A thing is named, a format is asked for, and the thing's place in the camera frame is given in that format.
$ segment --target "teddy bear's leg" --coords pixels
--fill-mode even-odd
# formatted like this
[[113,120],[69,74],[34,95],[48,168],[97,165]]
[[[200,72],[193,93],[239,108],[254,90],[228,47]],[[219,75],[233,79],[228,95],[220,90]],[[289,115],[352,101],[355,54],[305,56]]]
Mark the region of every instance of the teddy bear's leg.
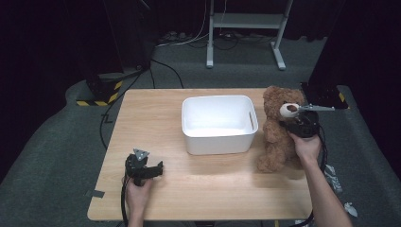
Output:
[[275,145],[266,148],[266,154],[259,157],[257,168],[262,172],[275,172],[283,168],[286,154]]

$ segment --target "person's right hand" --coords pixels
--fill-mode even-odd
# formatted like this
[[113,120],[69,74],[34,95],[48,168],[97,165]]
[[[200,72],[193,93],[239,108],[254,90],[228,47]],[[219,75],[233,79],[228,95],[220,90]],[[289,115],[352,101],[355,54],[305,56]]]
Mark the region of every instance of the person's right hand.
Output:
[[322,149],[322,141],[318,135],[310,138],[301,138],[291,132],[288,132],[288,134],[295,142],[295,151],[303,165],[317,162],[319,152]]

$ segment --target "white plastic bin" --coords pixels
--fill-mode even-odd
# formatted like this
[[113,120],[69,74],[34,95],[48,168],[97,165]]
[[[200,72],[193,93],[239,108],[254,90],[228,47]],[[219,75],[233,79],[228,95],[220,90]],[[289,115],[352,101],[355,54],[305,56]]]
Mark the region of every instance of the white plastic bin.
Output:
[[196,96],[182,109],[186,149],[194,155],[247,151],[258,130],[247,96]]

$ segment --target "white metal frame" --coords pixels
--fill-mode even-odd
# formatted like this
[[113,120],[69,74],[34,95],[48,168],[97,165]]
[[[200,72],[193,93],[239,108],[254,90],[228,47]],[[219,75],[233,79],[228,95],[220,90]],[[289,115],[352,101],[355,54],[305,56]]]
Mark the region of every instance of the white metal frame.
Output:
[[285,70],[283,57],[279,46],[283,38],[284,29],[287,25],[289,12],[293,0],[288,0],[284,14],[247,14],[247,13],[215,13],[215,0],[211,0],[210,22],[209,22],[209,41],[207,44],[206,67],[213,68],[213,30],[215,27],[236,27],[236,28],[272,28],[278,29],[275,41],[271,42],[271,48],[277,61],[278,68]]

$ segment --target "stuffed animal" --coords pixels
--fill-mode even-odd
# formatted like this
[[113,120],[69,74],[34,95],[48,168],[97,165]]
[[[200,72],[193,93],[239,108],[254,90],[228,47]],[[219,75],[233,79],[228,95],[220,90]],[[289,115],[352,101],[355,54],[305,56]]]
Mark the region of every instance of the stuffed animal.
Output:
[[270,86],[264,92],[263,99],[267,117],[263,125],[266,153],[259,157],[257,168],[262,172],[275,172],[282,169],[285,162],[289,160],[299,166],[294,141],[289,137],[286,128],[280,126],[280,121],[293,120],[291,113],[297,111],[295,106],[304,105],[303,93],[297,89]]

